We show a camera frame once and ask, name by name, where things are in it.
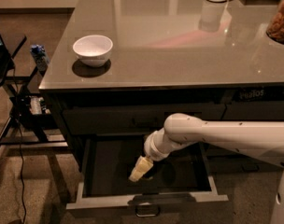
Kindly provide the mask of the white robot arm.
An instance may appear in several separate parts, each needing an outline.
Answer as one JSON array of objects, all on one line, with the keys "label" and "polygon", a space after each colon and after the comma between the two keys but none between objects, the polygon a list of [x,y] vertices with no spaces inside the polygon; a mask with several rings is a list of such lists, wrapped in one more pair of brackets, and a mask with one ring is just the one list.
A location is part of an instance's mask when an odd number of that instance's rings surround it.
[{"label": "white robot arm", "polygon": [[[130,180],[138,181],[156,161],[198,142],[241,153],[284,169],[284,121],[207,121],[187,114],[169,116],[161,130],[144,143]],[[284,171],[279,181],[270,224],[284,224]]]}]

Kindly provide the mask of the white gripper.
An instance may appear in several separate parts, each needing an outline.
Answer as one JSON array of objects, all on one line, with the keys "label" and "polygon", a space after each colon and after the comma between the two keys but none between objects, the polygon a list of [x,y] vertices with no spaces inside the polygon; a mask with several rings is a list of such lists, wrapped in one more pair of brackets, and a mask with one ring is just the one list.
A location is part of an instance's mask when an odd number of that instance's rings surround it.
[{"label": "white gripper", "polygon": [[144,152],[147,157],[140,156],[132,170],[129,180],[137,182],[153,166],[153,161],[161,161],[179,147],[179,143],[171,140],[164,129],[151,133],[144,142]]}]

